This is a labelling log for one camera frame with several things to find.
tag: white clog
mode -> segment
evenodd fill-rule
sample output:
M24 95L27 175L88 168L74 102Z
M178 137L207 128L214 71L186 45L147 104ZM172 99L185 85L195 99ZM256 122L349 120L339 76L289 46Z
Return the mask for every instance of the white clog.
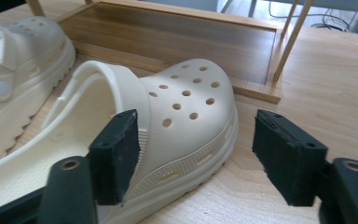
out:
M0 160L0 206L46 185L49 167L85 156L113 115L138 112L141 153L125 202L99 206L101 223L136 223L206 181L238 131L233 91L216 64L196 59L150 77L86 62L57 99L44 130Z
M74 60L71 41L48 18L0 26L0 159Z

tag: black clamp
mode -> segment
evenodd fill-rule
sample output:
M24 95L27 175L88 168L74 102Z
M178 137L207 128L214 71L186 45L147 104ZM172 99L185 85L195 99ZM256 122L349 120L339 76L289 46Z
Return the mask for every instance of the black clamp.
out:
M48 183L0 207L0 224L98 223L96 204L123 203L138 163L136 110L115 115L86 157L54 163Z
M358 161L325 160L327 147L285 117L258 110L253 151L292 206L322 200L321 223L358 223Z

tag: wooden frame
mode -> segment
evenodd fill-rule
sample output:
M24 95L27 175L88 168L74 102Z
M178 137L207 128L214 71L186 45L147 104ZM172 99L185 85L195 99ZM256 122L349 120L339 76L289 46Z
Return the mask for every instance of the wooden frame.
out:
M71 18L74 17L76 14L88 10L98 4L109 4L120 7L137 8L139 10L149 10L154 11L156 13L169 13L173 15L186 16L189 18L236 24L240 26L252 27L256 30L267 30L273 32L275 34L275 37L273 37L272 39L273 47L270 53L268 73L265 83L260 84L246 80L245 78L234 77L231 75L229 75L229 78L236 93L248 95L273 103L278 103L281 100L281 90L279 88L283 67L287 61L287 58L293 45L295 44L296 37L299 33L299 30L301 29L306 15L308 14L313 0L308 0L307 4L303 7L300 18L298 19L297 24L286 46L284 45L285 35L288 31L290 20L293 17L293 13L298 2L297 0L295 0L292 6L288 20L284 25L283 30L280 27L271 25L267 22L255 21L253 19L236 17L227 14L216 14L214 12L196 10L191 8L157 5L153 3L129 0L102 0L100 2L95 3L90 0L85 0L85 2L85 6L80 7L75 11L64 15L63 17L58 18L57 21L65 22L67 20L71 20ZM27 0L27 3L29 4L35 15L44 15L43 9L38 3L38 0ZM171 65L170 63L164 62L162 60L150 59L140 55L133 55L120 50L117 51L116 49L107 49L101 46L95 46L89 43L78 41L74 41L74 43L76 49L80 53L88 54L90 56L102 58L108 61L113 61L115 63L123 63L124 65L142 68L151 72L158 72Z

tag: table surface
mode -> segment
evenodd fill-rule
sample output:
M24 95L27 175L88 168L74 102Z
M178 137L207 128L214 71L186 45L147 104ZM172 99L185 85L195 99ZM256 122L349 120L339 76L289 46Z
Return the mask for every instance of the table surface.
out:
M51 0L42 4L54 17L77 3ZM0 15L0 22L30 13L26 8L15 10ZM76 64L87 59L78 55ZM139 76L150 74L133 71ZM16 147L38 133L68 78L33 118ZM267 109L286 116L329 147L329 161L337 157L358 160L358 35L303 28L283 70L281 88L277 105L236 94L240 125L230 160L205 184L142 223L318 223L319 201L311 208L288 206L264 173L252 152L255 113Z

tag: wooden tray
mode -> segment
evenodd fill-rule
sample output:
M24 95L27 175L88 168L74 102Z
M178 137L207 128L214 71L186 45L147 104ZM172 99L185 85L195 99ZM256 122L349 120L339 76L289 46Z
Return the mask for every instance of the wooden tray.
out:
M281 99L273 81L281 29L270 24L120 0L86 5L58 21L79 53L151 72L204 58L227 72L235 92Z

